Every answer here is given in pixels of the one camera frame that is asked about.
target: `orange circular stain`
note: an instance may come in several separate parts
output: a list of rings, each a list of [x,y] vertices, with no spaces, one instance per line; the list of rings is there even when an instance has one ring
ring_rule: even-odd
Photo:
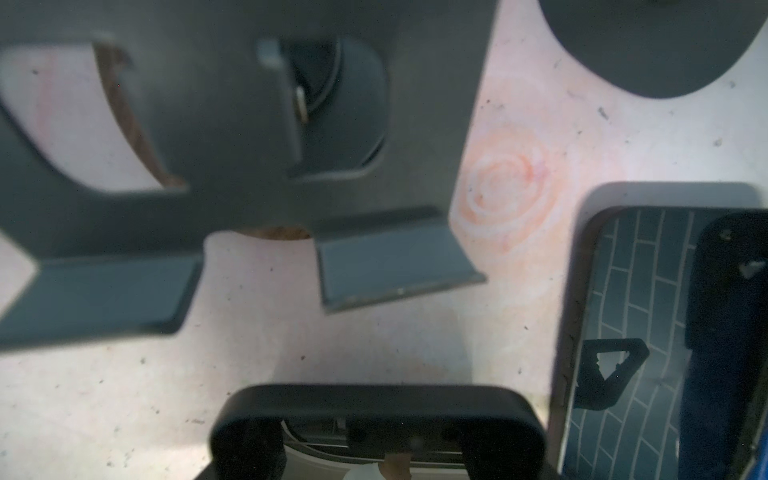
[[[565,161],[523,125],[474,139],[456,186],[457,233],[496,253],[524,243],[545,225],[566,188]]]

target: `gray plastic part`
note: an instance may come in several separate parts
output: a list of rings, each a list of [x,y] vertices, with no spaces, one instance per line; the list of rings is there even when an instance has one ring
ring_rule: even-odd
[[[768,18],[764,0],[539,0],[563,47],[633,94],[672,98],[717,80]]]
[[[40,343],[41,332],[51,343],[175,332],[202,260],[193,253],[47,266],[0,322],[0,346]]]
[[[323,305],[330,311],[485,280],[443,219],[351,237],[319,237],[316,245]]]
[[[0,48],[95,41],[124,52],[120,88],[159,161],[187,186],[105,194],[76,184],[0,111],[0,229],[42,268],[2,320],[11,323],[8,336],[0,329],[0,348],[176,330],[197,282],[191,265],[217,230],[305,227],[317,237],[329,310],[480,280],[445,219],[495,7],[495,0],[12,0],[0,16]],[[384,71],[373,77],[379,83],[339,81],[316,112],[334,106],[339,88],[379,89],[368,103],[376,112],[328,123],[327,137],[339,140],[340,132],[360,131],[364,114],[385,122],[372,129],[384,130],[379,146],[363,143],[359,160],[341,164],[313,157],[322,145],[303,148],[307,127],[296,118],[293,76],[277,48],[279,41],[333,38],[365,45],[368,72],[379,63]],[[413,209],[429,211],[419,222],[441,226],[409,227],[412,218],[402,212]],[[380,230],[399,232],[394,245],[370,236],[380,216],[389,219]],[[189,265],[158,260],[168,256],[189,256]],[[106,262],[136,266],[137,257],[156,259],[145,264],[147,275],[170,271],[149,296],[148,284],[123,275],[121,266],[58,270],[68,262],[85,270]],[[126,292],[113,298],[116,306],[146,305],[106,308],[104,276],[111,289]],[[57,288],[65,283],[82,301],[64,301]],[[56,302],[59,310],[42,307]]]

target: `tile pattern graphic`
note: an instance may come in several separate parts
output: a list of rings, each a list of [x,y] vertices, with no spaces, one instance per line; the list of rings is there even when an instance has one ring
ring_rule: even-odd
[[[675,480],[685,316],[701,231],[725,210],[624,210],[608,222],[594,254],[585,339],[641,338],[650,356],[618,403],[574,409],[565,478]],[[625,353],[600,355],[604,376]]]

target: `white surface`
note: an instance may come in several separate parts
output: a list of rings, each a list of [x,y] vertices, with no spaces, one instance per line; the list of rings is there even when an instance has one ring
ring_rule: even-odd
[[[0,94],[55,164],[105,188],[151,186],[105,120],[87,49],[14,55],[0,61]],[[33,68],[45,81],[27,81]],[[325,316],[310,241],[216,233],[178,335],[0,357],[0,477],[193,478],[227,392],[262,382],[489,383],[546,422],[574,232],[617,205],[764,204],[766,78],[764,28],[703,90],[638,98],[569,57],[537,2],[504,2],[451,213],[487,285]],[[109,152],[113,163],[83,163]],[[746,190],[601,188],[642,181]],[[10,251],[6,301],[32,275]]]

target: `dark gray bracket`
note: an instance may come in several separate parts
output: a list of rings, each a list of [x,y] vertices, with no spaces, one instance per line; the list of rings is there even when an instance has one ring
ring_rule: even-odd
[[[121,89],[157,158],[187,186],[135,194],[83,187],[52,168],[3,110],[0,228],[41,273],[0,322],[0,348],[175,331],[194,294],[204,238],[218,230],[310,230],[329,311],[481,281],[445,219],[495,3],[9,5],[0,48],[94,41],[124,52]],[[276,47],[334,38],[348,39],[348,61],[359,56],[357,74],[372,75],[345,87],[342,79],[336,89],[386,89],[367,97],[378,112],[386,100],[385,123],[376,127],[383,139],[377,144],[379,130],[369,131],[373,140],[356,151],[370,157],[341,159],[341,167],[323,157],[332,150],[313,143],[324,135],[322,122],[297,119],[290,65]],[[342,73],[350,66],[343,62]],[[341,101],[355,92],[336,94]],[[316,115],[337,143],[340,131],[354,136],[356,124],[381,118],[361,120],[370,109],[331,115],[333,95]],[[386,228],[375,227],[382,218]]]

